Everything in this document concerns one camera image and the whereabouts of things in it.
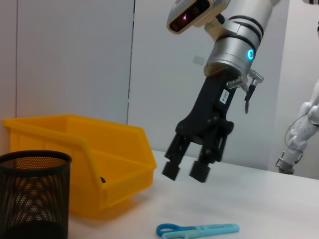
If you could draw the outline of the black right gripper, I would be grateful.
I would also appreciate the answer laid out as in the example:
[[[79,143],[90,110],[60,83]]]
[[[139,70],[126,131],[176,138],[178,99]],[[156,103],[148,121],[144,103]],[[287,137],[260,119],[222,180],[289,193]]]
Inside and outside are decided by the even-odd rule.
[[[238,75],[221,70],[208,76],[188,116],[180,121],[165,158],[168,162],[162,175],[175,181],[180,163],[191,142],[202,146],[198,159],[190,171],[190,177],[205,183],[210,171],[209,164],[221,161],[228,135],[234,123],[226,119],[227,111],[236,92],[227,83]]]

